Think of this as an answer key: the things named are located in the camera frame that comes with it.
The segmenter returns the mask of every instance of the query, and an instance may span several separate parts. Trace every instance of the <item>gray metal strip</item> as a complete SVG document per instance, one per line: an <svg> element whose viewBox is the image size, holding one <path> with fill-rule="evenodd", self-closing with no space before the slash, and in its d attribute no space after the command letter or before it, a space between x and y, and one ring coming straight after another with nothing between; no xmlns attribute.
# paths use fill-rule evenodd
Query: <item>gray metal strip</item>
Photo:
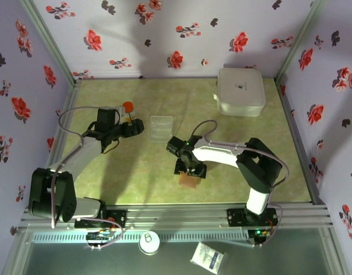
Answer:
<svg viewBox="0 0 352 275"><path fill-rule="evenodd" d="M279 96L280 96L281 103L283 105L285 117L288 122L289 130L294 142L296 153L298 154L300 166L302 167L303 175L306 180L308 192L311 197L312 203L316 205L324 205L325 203L319 197L319 191L317 188L317 184L315 182L315 178L313 177L313 174L309 169L310 161L308 160L306 150L304 148L302 139L300 137L298 126L296 125L295 120L290 115L290 112L291 112L290 103L286 96L282 96L281 87L278 82L276 82L276 88L279 91Z"/></svg>
<svg viewBox="0 0 352 275"><path fill-rule="evenodd" d="M118 243L139 242L142 233L145 231L126 231ZM160 242L201 242L201 241L245 241L248 240L248 230L235 227L230 230L197 230L197 231L156 231ZM62 232L35 232L31 241L33 243L87 243L87 232L84 231L62 231ZM106 242L108 239L102 238L100 241L88 241L88 243Z"/></svg>
<svg viewBox="0 0 352 275"><path fill-rule="evenodd" d="M52 54L53 58L56 60L57 64L61 68L62 72L64 73L66 79L74 86L74 78L72 73L67 65L64 57L62 56L54 38L52 37L48 27L45 24L45 21L42 19L39 11L34 4L33 0L20 0L23 8L27 11L29 17L31 18L33 24L36 26L39 34L41 35L43 41L45 42L48 50Z"/></svg>
<svg viewBox="0 0 352 275"><path fill-rule="evenodd" d="M283 78L284 74L287 72L290 64L293 62L293 60L297 54L298 47L304 41L304 39L306 38L309 31L312 29L312 27L316 23L316 21L319 17L319 13L322 11L322 8L326 2L327 2L327 0L315 0L313 2L311 9L308 13L307 19L305 20L302 28L300 29L293 45L291 46L291 48L288 52L288 55L286 56L286 58L284 60L282 67L279 70L279 73L276 77L277 82L280 82L281 79Z"/></svg>
<svg viewBox="0 0 352 275"><path fill-rule="evenodd" d="M243 208L244 203L187 204L187 205L118 205L108 209L127 210L125 229L131 230L233 230L228 226L226 210ZM281 228L332 227L325 205L310 203L282 203ZM74 221L58 223L57 231L74 228ZM25 212L19 224L21 229L30 227L39 231L50 230L50 220L34 217Z"/></svg>

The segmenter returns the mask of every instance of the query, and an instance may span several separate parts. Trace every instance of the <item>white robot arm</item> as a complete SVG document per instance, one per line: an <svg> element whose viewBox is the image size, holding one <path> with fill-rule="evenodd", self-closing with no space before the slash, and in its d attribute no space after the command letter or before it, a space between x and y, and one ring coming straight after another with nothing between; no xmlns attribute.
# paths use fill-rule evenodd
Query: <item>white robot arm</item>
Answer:
<svg viewBox="0 0 352 275"><path fill-rule="evenodd" d="M181 171L190 176L206 177L207 166L203 163L218 162L239 168L251 187L246 209L252 215L261 215L268 203L275 180L282 165L277 161L253 151L274 155L260 140L252 138L246 144L209 142L201 136L191 136L188 141L173 137L167 151L177 156L175 174Z"/></svg>
<svg viewBox="0 0 352 275"><path fill-rule="evenodd" d="M131 119L124 106L99 108L97 120L90 124L81 135L81 141L69 154L49 168L38 168L33 172L29 213L62 222L72 218L97 217L102 201L76 198L75 180L113 141L139 135L143 130L143 122Z"/></svg>

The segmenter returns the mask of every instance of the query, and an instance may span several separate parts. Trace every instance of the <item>metal frame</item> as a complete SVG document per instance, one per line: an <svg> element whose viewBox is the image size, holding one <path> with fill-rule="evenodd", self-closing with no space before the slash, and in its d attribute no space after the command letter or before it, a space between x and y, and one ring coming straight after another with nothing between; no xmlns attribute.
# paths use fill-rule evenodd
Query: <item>metal frame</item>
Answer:
<svg viewBox="0 0 352 275"><path fill-rule="evenodd" d="M315 205L324 205L325 203L323 200L320 199L319 197L319 190L317 188L317 184L315 183L315 179L313 177L313 174L311 173L309 169L309 160L306 154L306 151L303 146L302 139L300 137L299 131L298 131L298 126L296 125L296 122L294 119L292 119L290 115L291 107L289 104L289 101L287 97L283 97L281 93L281 87L278 82L276 82L276 88L279 92L280 100L283 106L283 110L285 113L286 121L289 126L290 134L292 136L296 154L298 155L298 159L300 162L300 166L302 167L304 179L306 180L309 196L311 197L311 201Z"/></svg>
<svg viewBox="0 0 352 275"><path fill-rule="evenodd" d="M308 13L307 19L305 20L303 26L301 27L298 35L296 36L296 39L290 48L287 57L284 60L283 65L281 66L278 75L276 77L276 81L280 82L281 79L284 77L284 74L288 70L289 66L292 63L293 58L296 55L296 51L298 49L298 46L301 44L301 42L305 39L307 34L309 33L309 30L314 26L316 23L319 13L322 11L323 6L327 0L316 0L313 2L311 9Z"/></svg>
<svg viewBox="0 0 352 275"><path fill-rule="evenodd" d="M48 27L46 26L45 21L42 19L37 6L33 2L33 0L19 0L23 6L23 8L28 13L29 17L32 20L32 23L36 26L36 29L40 36L42 37L44 43L48 47L49 52L61 68L64 73L66 79L71 84L71 86L75 85L74 78L72 73L67 65L64 57L62 56L54 38L52 37Z"/></svg>
<svg viewBox="0 0 352 275"><path fill-rule="evenodd" d="M306 202L281 203L280 205L284 213L278 230L318 229L331 274L348 274L341 249L337 246L338 242L327 207ZM198 238L190 237L190 235L202 233L201 239L209 238L214 241L219 239L228 242L240 239L240 233L247 229L256 229L256 227L244 227L243 230L241 227L228 227L226 210L229 208L243 208L244 206L244 203L201 203L116 205L108 206L108 209L126 209L128 211L124 228L128 237L124 242L137 242L141 232L147 230L165 235L166 237L163 237L164 241L172 241L172 237L167 237L167 232L170 234L177 232L181 235L186 232L188 238L177 241L195 241ZM93 230L74 229L74 220L68 223L58 223L55 229L51 229L50 220L31 216L25 211L4 274L23 273L32 243L86 243L85 238L77 239L75 236L84 236L88 231ZM239 233L239 237L233 235L236 232ZM220 236L222 234L224 235L221 238L213 237L213 235ZM37 236L39 235L48 235L50 238L41 238L38 241Z"/></svg>

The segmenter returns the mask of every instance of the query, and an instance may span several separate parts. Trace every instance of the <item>white plastic container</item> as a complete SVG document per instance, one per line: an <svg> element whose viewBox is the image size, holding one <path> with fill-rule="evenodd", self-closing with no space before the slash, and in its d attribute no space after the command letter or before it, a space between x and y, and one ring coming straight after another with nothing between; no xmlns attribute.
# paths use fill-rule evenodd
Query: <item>white plastic container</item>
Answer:
<svg viewBox="0 0 352 275"><path fill-rule="evenodd" d="M256 69L219 70L216 90L217 110L226 116L259 116L266 103L262 76Z"/></svg>

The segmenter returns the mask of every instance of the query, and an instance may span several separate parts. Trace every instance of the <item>wall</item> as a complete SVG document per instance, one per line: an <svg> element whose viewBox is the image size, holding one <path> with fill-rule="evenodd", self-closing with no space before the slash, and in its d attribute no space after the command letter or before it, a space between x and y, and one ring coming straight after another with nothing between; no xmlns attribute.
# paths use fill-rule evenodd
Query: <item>wall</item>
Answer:
<svg viewBox="0 0 352 275"><path fill-rule="evenodd" d="M275 77L313 0L34 0L74 76Z"/></svg>
<svg viewBox="0 0 352 275"><path fill-rule="evenodd" d="M352 273L352 0L324 6L282 84Z"/></svg>
<svg viewBox="0 0 352 275"><path fill-rule="evenodd" d="M21 4L0 0L0 274L68 90Z"/></svg>

